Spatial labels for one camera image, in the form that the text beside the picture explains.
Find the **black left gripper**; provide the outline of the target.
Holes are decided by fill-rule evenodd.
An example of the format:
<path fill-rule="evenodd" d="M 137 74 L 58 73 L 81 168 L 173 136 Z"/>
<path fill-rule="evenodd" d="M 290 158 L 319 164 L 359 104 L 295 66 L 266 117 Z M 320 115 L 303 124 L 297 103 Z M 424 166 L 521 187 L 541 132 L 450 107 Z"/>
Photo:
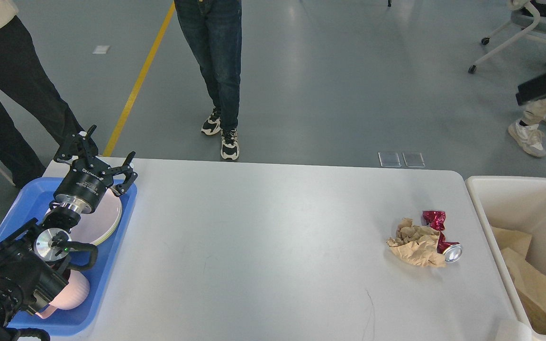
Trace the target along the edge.
<path fill-rule="evenodd" d="M 54 202 L 78 214 L 93 213 L 102 201 L 108 188 L 116 197 L 123 196 L 138 178 L 132 161 L 135 151 L 130 152 L 121 166 L 111 168 L 99 165 L 98 153 L 93 151 L 91 136 L 96 125 L 87 131 L 67 136 L 54 155 L 54 161 L 70 166 L 69 173 L 54 192 Z M 121 183 L 114 184 L 114 177 L 123 175 Z"/>

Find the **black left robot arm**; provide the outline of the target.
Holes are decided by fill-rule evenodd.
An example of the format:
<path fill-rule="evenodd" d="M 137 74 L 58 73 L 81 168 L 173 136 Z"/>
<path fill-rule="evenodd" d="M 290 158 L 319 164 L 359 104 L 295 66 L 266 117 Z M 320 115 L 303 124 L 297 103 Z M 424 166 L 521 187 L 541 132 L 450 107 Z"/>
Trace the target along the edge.
<path fill-rule="evenodd" d="M 46 330 L 11 328 L 9 323 L 20 311 L 51 315 L 62 308 L 65 293 L 78 293 L 81 300 L 88 295 L 80 277 L 97 265 L 99 250 L 93 242 L 76 240 L 72 231 L 107 193 L 123 196 L 138 178 L 132 164 L 135 152 L 112 167 L 91 151 L 95 129 L 67 136 L 56 152 L 54 161 L 70 169 L 53 192 L 46 215 L 28 220 L 0 241 L 0 341 L 48 341 Z"/>

